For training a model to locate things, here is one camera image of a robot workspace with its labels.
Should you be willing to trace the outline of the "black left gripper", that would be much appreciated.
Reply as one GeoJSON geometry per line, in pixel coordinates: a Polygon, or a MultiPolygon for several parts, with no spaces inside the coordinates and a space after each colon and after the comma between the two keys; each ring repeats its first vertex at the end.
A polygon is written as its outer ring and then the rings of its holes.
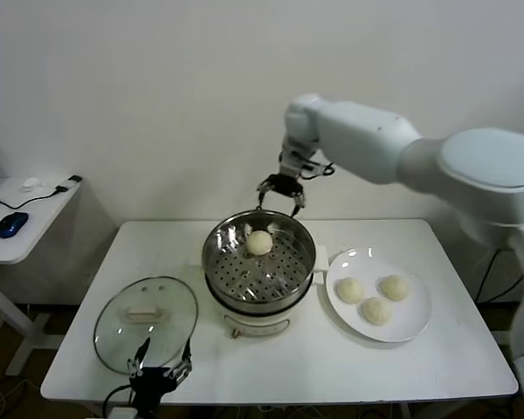
{"type": "Polygon", "coordinates": [[[171,368],[145,367],[142,364],[150,345],[147,337],[137,348],[134,357],[128,358],[130,387],[134,391],[131,407],[137,410],[139,418],[154,418],[162,397],[177,388],[191,372],[190,342],[184,345],[181,359],[171,368]]]}

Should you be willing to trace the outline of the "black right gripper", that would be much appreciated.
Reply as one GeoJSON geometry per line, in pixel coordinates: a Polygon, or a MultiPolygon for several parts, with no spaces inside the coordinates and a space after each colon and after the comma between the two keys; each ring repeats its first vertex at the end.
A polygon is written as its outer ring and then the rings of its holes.
{"type": "Polygon", "coordinates": [[[299,184],[299,177],[303,171],[311,172],[314,164],[311,161],[314,155],[314,144],[309,141],[295,140],[285,137],[279,154],[279,169],[269,175],[257,187],[258,208],[263,207],[265,195],[275,191],[281,195],[289,195],[293,199],[291,217],[295,217],[306,206],[304,189],[299,184]]]}

